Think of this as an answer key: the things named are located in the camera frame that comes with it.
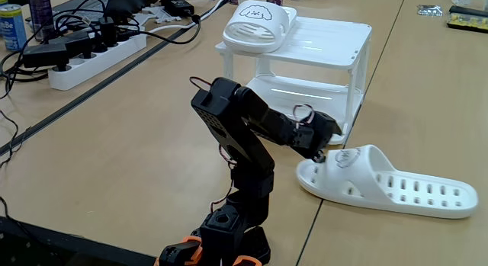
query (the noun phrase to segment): cartoon dog logo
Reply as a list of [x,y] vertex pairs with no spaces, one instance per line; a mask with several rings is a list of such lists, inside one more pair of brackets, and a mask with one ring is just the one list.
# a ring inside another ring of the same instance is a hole
[[343,149],[335,154],[335,160],[337,161],[337,167],[347,168],[351,166],[358,157],[361,155],[361,149]]
[[248,8],[242,10],[239,15],[245,16],[247,18],[265,20],[271,20],[273,18],[271,12],[265,6],[261,5],[250,5]]

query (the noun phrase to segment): white slide sandal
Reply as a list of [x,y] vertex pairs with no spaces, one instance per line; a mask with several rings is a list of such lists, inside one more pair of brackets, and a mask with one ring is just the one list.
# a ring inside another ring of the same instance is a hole
[[296,17],[294,8],[244,1],[223,30],[223,42],[232,50],[270,53],[281,46]]
[[478,205],[469,184],[398,171],[373,145],[331,150],[324,163],[302,161],[297,177],[310,193],[356,207],[458,219]]

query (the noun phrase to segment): wooden table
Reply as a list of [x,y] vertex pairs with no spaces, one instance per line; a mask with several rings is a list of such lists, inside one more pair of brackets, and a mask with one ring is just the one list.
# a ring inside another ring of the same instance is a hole
[[[53,6],[67,2],[68,0],[51,0]],[[195,13],[201,14],[207,10],[210,10],[217,2],[198,2],[195,5]],[[29,11],[29,6],[24,5],[22,7],[22,13],[24,18],[31,16]],[[188,24],[189,20],[184,19],[179,24]],[[146,23],[146,28],[152,29],[154,27],[161,26],[161,24],[156,24],[154,20],[148,21]],[[169,37],[178,29],[168,29],[158,32],[158,34]],[[28,30],[26,25],[26,33],[30,36],[32,33]],[[118,64],[112,66],[111,68],[101,72],[100,74],[94,76],[93,78],[87,80],[86,82],[75,86],[68,91],[54,90],[49,87],[49,81],[47,79],[41,80],[39,82],[31,83],[15,83],[14,87],[9,95],[9,97],[2,99],[0,101],[0,109],[2,109],[11,119],[17,122],[20,127],[19,133],[25,131],[26,128],[33,126],[34,124],[40,122],[41,120],[48,117],[50,114],[59,110],[61,107],[67,105],[69,102],[75,100],[75,98],[86,93],[88,90],[102,82],[104,79],[113,75],[115,72],[119,71],[137,57],[143,55],[150,49],[152,49],[156,44],[161,43],[153,37],[149,37],[147,40],[147,47],[142,49],[138,53],[133,54],[131,57],[124,59]],[[5,49],[3,43],[0,43],[0,59],[6,56],[8,52]],[[13,61],[7,62],[5,68],[10,67]],[[2,92],[4,89],[4,83],[0,86]],[[14,126],[6,121],[3,117],[0,118],[0,146],[3,146],[8,141],[10,141],[12,134],[14,133]]]
[[447,28],[405,0],[347,147],[374,144],[400,170],[473,185],[480,204],[441,220],[324,201],[300,265],[482,265],[488,261],[485,151],[488,36]]
[[[299,15],[372,25],[371,71],[401,2],[285,1]],[[232,5],[222,7],[203,23],[196,41],[168,46],[29,139],[0,170],[0,191],[12,216],[150,255],[198,227],[209,202],[226,192],[230,176],[217,142],[190,107],[197,90],[188,77],[211,80],[222,75],[214,46],[234,10]],[[236,78],[250,79],[251,59],[235,61]],[[304,78],[342,76],[303,66],[275,70]],[[264,224],[271,261],[295,265],[320,199],[298,186],[297,154],[265,145],[276,162]]]

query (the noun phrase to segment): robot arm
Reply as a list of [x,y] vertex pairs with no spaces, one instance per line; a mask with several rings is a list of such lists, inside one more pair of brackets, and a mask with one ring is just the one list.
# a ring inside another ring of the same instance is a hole
[[223,78],[215,79],[209,91],[199,90],[191,106],[237,162],[231,178],[238,191],[193,231],[197,240],[167,246],[159,265],[266,264],[271,250],[259,225],[268,217],[275,162],[257,136],[319,162],[322,149],[341,130],[335,120],[317,111],[297,126],[295,120],[270,109],[253,90]]

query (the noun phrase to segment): shelf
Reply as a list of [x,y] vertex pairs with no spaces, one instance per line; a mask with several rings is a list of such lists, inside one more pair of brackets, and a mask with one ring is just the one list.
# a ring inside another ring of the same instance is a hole
[[[371,26],[366,24],[297,17],[284,43],[274,52],[231,53],[347,70],[358,61],[358,54],[370,35]],[[216,49],[219,53],[228,53],[224,42],[217,44]]]
[[[348,87],[321,82],[310,82],[301,79],[291,79],[281,76],[260,75],[251,80],[247,87],[259,95],[268,106],[276,111],[293,117],[295,104],[310,104],[315,111],[320,111],[333,117],[344,130],[343,136],[335,136],[330,144],[338,144],[348,135],[352,119],[346,120],[345,106],[347,103]],[[354,90],[352,115],[358,112],[363,94]],[[305,117],[310,110],[298,108],[298,118]]]

